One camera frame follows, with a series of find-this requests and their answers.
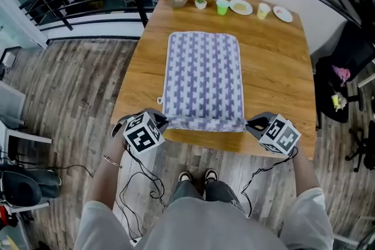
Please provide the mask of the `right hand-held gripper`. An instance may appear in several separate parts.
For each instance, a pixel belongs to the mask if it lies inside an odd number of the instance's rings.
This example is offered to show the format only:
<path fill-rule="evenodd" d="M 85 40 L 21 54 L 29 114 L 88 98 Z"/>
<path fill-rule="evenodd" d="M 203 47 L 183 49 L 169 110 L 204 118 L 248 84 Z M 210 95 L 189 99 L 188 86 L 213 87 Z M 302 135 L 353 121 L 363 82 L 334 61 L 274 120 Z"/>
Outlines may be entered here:
<path fill-rule="evenodd" d="M 301 137 L 301 133 L 290 120 L 271 112 L 263 112 L 259 117 L 249 119 L 246 130 L 257 138 L 267 151 L 282 155 L 290 155 Z"/>

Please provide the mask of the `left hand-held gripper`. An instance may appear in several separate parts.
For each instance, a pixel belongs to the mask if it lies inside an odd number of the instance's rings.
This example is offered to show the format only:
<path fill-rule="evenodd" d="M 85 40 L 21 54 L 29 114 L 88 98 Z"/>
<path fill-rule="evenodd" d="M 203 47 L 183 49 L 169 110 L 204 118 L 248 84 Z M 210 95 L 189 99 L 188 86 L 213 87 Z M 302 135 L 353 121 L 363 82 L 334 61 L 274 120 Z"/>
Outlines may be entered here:
<path fill-rule="evenodd" d="M 157 148 L 165 143 L 163 133 L 168 128 L 167 117 L 153 108 L 122 117 L 112 129 L 111 136 L 118 132 L 129 148 L 136 154 Z"/>

